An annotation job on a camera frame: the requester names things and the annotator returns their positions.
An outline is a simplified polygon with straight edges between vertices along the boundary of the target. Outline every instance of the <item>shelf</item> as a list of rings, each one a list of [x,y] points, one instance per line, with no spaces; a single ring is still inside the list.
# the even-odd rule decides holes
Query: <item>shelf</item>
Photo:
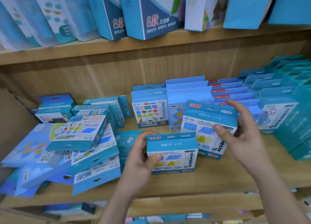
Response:
[[[19,52],[4,51],[0,52],[0,65],[86,56],[93,54],[113,53],[120,51],[258,36],[265,34],[273,35],[277,33],[310,29],[310,26],[263,24],[258,30],[238,30],[224,29],[223,24],[221,23],[204,32],[192,32],[179,29],[145,41],[137,40],[131,37],[126,37],[118,41],[109,41],[104,38],[98,38],[87,42],[74,41],[71,43],[57,45],[50,48],[38,47]]]
[[[122,130],[138,130],[135,118],[127,119],[125,128]],[[168,133],[169,127],[143,130]],[[311,186],[311,161],[295,161],[273,136],[263,136],[263,139],[272,162],[289,186]],[[117,181],[111,181],[75,196],[72,196],[71,186],[51,183],[32,199],[6,196],[0,203],[0,208],[107,200],[113,194]],[[199,155],[194,172],[152,175],[148,185],[137,198],[229,193],[256,189],[253,179],[227,149],[220,160]]]

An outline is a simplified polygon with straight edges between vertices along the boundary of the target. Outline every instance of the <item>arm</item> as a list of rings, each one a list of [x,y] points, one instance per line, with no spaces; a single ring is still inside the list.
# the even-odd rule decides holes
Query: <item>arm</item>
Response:
[[[227,143],[233,156],[255,180],[269,224],[310,224],[298,201],[271,163],[249,110],[233,100],[227,100],[227,104],[241,113],[239,137],[234,137],[219,124],[216,124],[214,129]]]
[[[157,134],[156,132],[145,132],[137,137],[126,160],[122,176],[105,207],[99,224],[125,223],[127,210],[134,196],[148,183],[151,171],[162,158],[160,153],[149,158],[146,153],[146,136]]]

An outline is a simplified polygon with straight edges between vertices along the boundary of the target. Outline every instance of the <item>person's right hand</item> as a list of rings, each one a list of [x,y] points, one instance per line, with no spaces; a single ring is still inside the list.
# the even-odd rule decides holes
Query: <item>person's right hand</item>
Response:
[[[235,100],[227,100],[228,105],[241,113],[239,116],[239,137],[234,137],[219,124],[214,129],[231,149],[235,159],[254,177],[265,169],[270,169],[271,161],[265,149],[262,137],[250,111]]]

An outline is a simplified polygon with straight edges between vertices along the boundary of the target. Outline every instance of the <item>forearm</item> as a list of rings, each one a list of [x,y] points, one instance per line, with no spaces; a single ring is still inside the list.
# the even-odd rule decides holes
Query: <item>forearm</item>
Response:
[[[132,197],[118,183],[113,196],[107,203],[99,224],[124,224]]]
[[[310,224],[289,188],[272,164],[253,176],[269,224]]]

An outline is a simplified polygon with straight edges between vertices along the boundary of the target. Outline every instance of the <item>fingernail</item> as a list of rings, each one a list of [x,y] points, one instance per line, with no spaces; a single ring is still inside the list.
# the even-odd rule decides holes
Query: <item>fingernail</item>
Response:
[[[215,131],[221,131],[223,129],[223,127],[219,124],[215,124],[214,129],[215,129]]]
[[[162,158],[162,154],[160,153],[156,153],[155,154],[156,159],[160,160]]]

